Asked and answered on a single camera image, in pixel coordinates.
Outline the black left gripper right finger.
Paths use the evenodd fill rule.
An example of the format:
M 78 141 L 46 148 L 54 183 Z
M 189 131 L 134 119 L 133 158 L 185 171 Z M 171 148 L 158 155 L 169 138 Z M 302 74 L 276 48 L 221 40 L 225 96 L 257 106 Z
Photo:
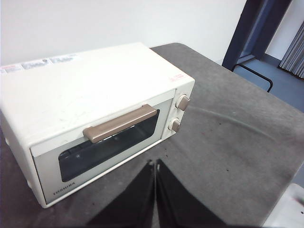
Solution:
M 156 201 L 161 228 L 221 228 L 226 225 L 188 192 L 160 159 L 156 162 Z

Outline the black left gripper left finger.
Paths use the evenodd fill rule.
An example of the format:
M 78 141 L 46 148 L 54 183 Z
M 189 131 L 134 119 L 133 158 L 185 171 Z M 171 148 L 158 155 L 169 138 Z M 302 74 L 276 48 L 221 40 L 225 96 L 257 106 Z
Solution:
M 149 161 L 126 189 L 88 223 L 90 228 L 150 228 L 154 210 L 154 163 Z

